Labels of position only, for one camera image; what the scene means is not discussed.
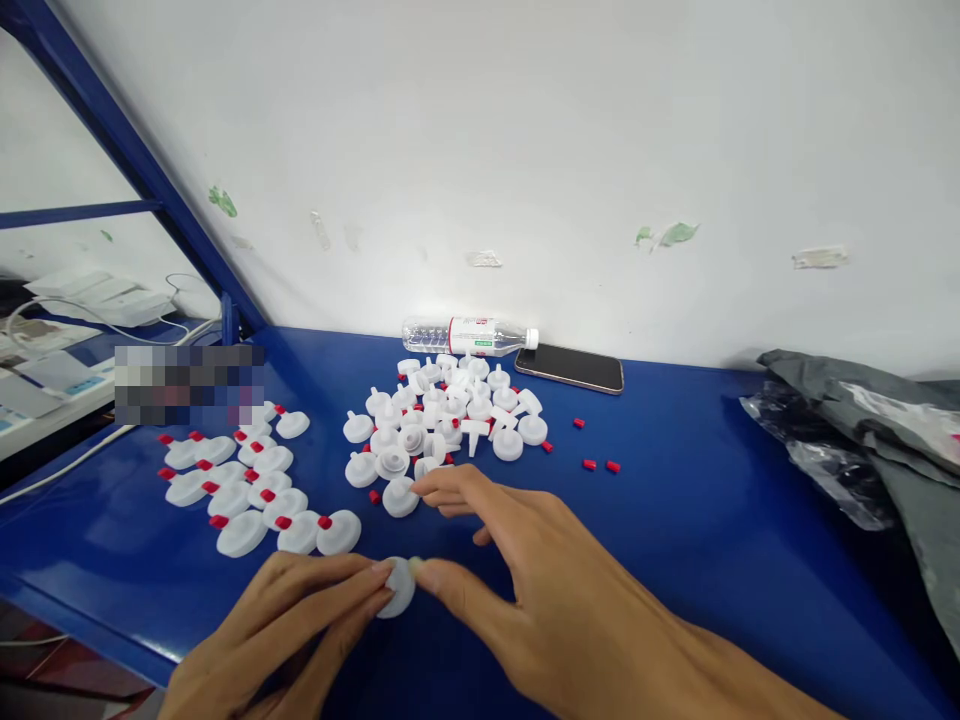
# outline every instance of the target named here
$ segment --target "white plastic component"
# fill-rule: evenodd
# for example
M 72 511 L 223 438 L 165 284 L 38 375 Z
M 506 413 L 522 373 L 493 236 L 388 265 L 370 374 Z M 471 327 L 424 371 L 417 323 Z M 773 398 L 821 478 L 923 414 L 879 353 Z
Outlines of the white plastic component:
M 394 480 L 407 474 L 410 467 L 410 456 L 399 445 L 384 448 L 377 455 L 377 475 L 384 480 Z
M 290 518 L 290 527 L 277 533 L 277 550 L 309 555 L 317 547 L 317 521 L 313 510 L 298 512 Z
M 460 423 L 460 429 L 470 436 L 470 457 L 477 452 L 477 442 L 481 437 L 490 434 L 490 424 L 482 420 L 464 420 Z
M 400 418 L 403 417 L 403 411 L 400 408 L 396 407 L 393 404 L 393 401 L 382 405 L 380 410 L 377 411 L 376 425 L 378 428 L 393 428 L 396 430 L 400 427 Z
M 502 387 L 510 387 L 510 373 L 500 369 L 500 363 L 497 363 L 497 369 L 487 375 L 487 385 L 491 390 L 499 390 Z
M 527 445 L 543 445 L 547 439 L 547 423 L 539 415 L 525 415 L 520 418 L 517 432 Z
M 257 459 L 253 461 L 253 469 L 261 475 L 266 475 L 274 471 L 285 472 L 292 464 L 293 453 L 289 448 L 277 445 L 257 453 Z
M 191 470 L 183 475 L 177 475 L 170 481 L 170 487 L 167 488 L 164 498 L 177 507 L 193 505 L 207 496 L 207 491 L 203 489 L 203 483 L 207 481 L 206 475 L 203 470 Z
M 379 428 L 370 436 L 370 451 L 374 455 L 379 455 L 388 447 L 393 447 L 400 442 L 400 433 L 393 428 Z
M 234 518 L 250 507 L 245 482 L 213 482 L 213 484 L 219 487 L 211 493 L 213 497 L 210 498 L 210 504 L 207 505 L 207 514 L 210 517 L 223 515 L 224 517 Z
M 217 552 L 227 557 L 243 557 L 266 537 L 263 516 L 256 510 L 247 510 L 232 518 L 217 537 Z
M 493 393 L 493 404 L 498 408 L 503 408 L 507 412 L 513 410 L 520 402 L 517 394 L 508 387 L 502 387 Z
M 393 597 L 386 607 L 377 613 L 381 620 L 395 618 L 410 605 L 417 583 L 410 573 L 410 564 L 404 558 L 393 557 L 393 572 L 387 578 L 387 587 L 393 590 Z
M 360 539 L 360 518 L 349 510 L 337 510 L 329 518 L 329 528 L 317 528 L 317 550 L 321 555 L 341 555 L 353 550 Z
M 493 438 L 493 454 L 504 462 L 513 462 L 523 454 L 523 438 L 516 430 L 501 430 Z
M 264 490 L 270 490 L 279 495 L 291 487 L 293 487 L 293 480 L 291 480 L 290 476 L 286 473 L 267 473 L 266 475 L 258 477 L 250 484 L 250 487 L 247 488 L 247 500 L 258 510 L 263 510 L 267 506 L 267 501 L 263 499 L 260 493 Z
M 408 477 L 400 476 L 391 480 L 383 491 L 383 508 L 391 517 L 406 517 L 414 511 L 420 502 L 420 496 L 415 492 L 410 492 L 410 486 L 413 480 Z
M 293 438 L 303 435 L 310 427 L 310 418 L 307 417 L 306 413 L 300 411 L 288 412 L 286 410 L 282 413 L 277 410 L 277 413 L 280 415 L 280 421 L 277 423 L 277 435 L 284 440 L 293 440 Z
M 517 400 L 517 406 L 510 413 L 514 417 L 518 417 L 525 412 L 531 415 L 539 415 L 543 412 L 543 405 L 540 404 L 537 396 L 533 394 L 533 390 L 521 390 L 520 394 L 517 395 Z
M 423 443 L 426 439 L 427 429 L 423 425 L 406 425 L 400 428 L 400 447 L 410 457 L 423 452 Z
M 298 512 L 306 510 L 307 503 L 307 496 L 302 491 L 296 488 L 281 490 L 263 509 L 263 523 L 271 530 L 279 532 L 277 518 L 280 516 L 292 518 Z
M 373 435 L 373 420 L 369 415 L 355 415 L 353 410 L 347 410 L 347 418 L 343 424 L 343 435 L 347 442 L 366 442 Z
M 467 372 L 470 373 L 471 378 L 485 380 L 487 375 L 490 374 L 490 365 L 483 358 L 475 358 L 467 365 Z
M 376 388 L 370 388 L 370 397 L 366 401 L 367 415 L 376 417 L 380 409 L 389 402 L 392 402 L 389 395 L 377 392 Z
M 377 479 L 377 456 L 373 453 L 350 453 L 344 470 L 347 482 L 354 487 L 367 487 Z
M 270 448 L 277 446 L 277 441 L 272 437 L 247 438 L 246 441 L 240 445 L 240 452 L 237 453 L 237 460 L 242 462 L 247 467 L 253 467 L 253 463 L 257 459 L 256 451 L 250 447 L 255 442 L 260 443 L 264 450 L 269 450 Z
M 417 393 L 401 383 L 397 383 L 397 391 L 393 394 L 393 407 L 397 410 L 413 405 L 417 402 Z

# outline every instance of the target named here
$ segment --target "pile of caps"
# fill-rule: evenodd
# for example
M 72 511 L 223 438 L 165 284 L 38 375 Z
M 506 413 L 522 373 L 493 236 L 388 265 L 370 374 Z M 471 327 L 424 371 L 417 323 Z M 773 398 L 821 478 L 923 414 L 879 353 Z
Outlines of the pile of caps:
M 524 445 L 553 450 L 537 396 L 511 387 L 500 365 L 491 370 L 483 358 L 437 355 L 436 362 L 428 356 L 422 366 L 416 358 L 401 360 L 397 372 L 397 391 L 391 396 L 370 388 L 366 414 L 347 412 L 343 426 L 349 442 L 366 443 L 361 452 L 350 453 L 347 481 L 365 488 L 378 477 L 387 480 L 383 495 L 371 490 L 370 500 L 382 502 L 393 517 L 413 512 L 420 500 L 410 491 L 414 480 L 453 465 L 464 436 L 470 457 L 481 437 L 506 462 L 518 459 Z M 407 477 L 411 464 L 413 479 Z

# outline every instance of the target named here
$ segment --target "blue metal frame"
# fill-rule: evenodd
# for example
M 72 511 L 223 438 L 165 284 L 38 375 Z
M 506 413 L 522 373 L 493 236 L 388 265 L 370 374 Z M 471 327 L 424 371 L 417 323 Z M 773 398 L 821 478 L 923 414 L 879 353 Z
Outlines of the blue metal frame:
M 267 321 L 256 303 L 244 290 L 239 278 L 46 2 L 0 0 L 0 27 L 13 35 L 33 56 L 40 69 L 143 199 L 142 202 L 146 203 L 141 209 L 129 209 L 127 212 L 154 214 L 211 289 L 218 296 L 224 293 L 230 296 L 245 334 L 266 327 Z M 119 214 L 100 212 L 114 205 L 6 213 L 0 217 L 0 227 L 23 227 Z

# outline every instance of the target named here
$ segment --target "hand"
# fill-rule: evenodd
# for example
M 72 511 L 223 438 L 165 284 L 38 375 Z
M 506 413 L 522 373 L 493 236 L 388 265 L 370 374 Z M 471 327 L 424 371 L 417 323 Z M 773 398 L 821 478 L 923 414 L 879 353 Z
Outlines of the hand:
M 411 488 L 445 517 L 477 514 L 515 603 L 466 568 L 411 561 L 417 584 L 486 643 L 522 694 L 563 718 L 836 717 L 749 655 L 667 610 L 555 495 L 472 465 Z
M 223 624 L 173 672 L 160 720 L 315 720 L 344 659 L 393 597 L 384 587 L 392 569 L 359 555 L 274 553 Z M 304 646 L 324 628 L 307 657 Z M 285 663 L 288 686 L 250 706 Z

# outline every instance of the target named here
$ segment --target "green paint mark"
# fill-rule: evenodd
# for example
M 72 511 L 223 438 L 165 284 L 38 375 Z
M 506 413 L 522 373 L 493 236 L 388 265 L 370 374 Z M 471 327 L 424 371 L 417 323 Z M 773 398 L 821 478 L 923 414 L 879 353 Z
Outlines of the green paint mark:
M 227 194 L 226 190 L 221 190 L 214 185 L 212 188 L 210 188 L 210 194 L 207 196 L 207 199 L 218 208 L 223 210 L 227 217 L 237 216 L 237 208 L 234 206 L 233 200 L 230 199 L 230 196 Z

